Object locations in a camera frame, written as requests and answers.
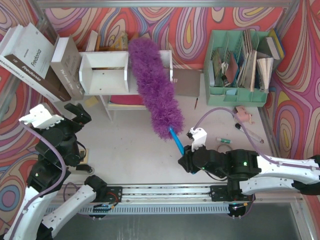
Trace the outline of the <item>white black stapler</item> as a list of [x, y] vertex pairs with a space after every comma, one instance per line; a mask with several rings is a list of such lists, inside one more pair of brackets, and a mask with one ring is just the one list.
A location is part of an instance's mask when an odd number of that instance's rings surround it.
[[68, 166], [67, 170], [74, 175], [93, 175], [95, 169], [88, 164], [78, 164], [77, 166]]

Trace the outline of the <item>small yellow book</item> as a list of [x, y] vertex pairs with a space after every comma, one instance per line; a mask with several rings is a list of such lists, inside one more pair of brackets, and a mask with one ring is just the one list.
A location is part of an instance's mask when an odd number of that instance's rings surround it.
[[88, 149], [81, 149], [79, 151], [80, 153], [80, 164], [87, 164], [88, 163], [88, 157], [89, 157], [89, 150]]

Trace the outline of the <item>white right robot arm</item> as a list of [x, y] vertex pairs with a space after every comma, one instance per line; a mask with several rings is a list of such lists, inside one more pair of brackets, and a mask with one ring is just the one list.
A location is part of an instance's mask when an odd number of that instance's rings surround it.
[[225, 153], [201, 146], [184, 148], [178, 163], [188, 173], [204, 171], [226, 181], [213, 187], [212, 201], [246, 201], [259, 192], [293, 190], [303, 195], [320, 193], [320, 157], [292, 160], [272, 157], [266, 160], [255, 151], [236, 149]]

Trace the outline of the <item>purple fluffy duster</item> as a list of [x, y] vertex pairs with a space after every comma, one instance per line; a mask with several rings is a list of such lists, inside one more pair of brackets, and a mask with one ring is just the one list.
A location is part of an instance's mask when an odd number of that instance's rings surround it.
[[184, 117], [157, 44], [149, 38], [136, 38], [128, 44], [128, 53], [137, 91], [150, 112], [154, 132], [165, 141], [173, 139], [183, 155], [185, 150], [177, 134], [184, 129]]

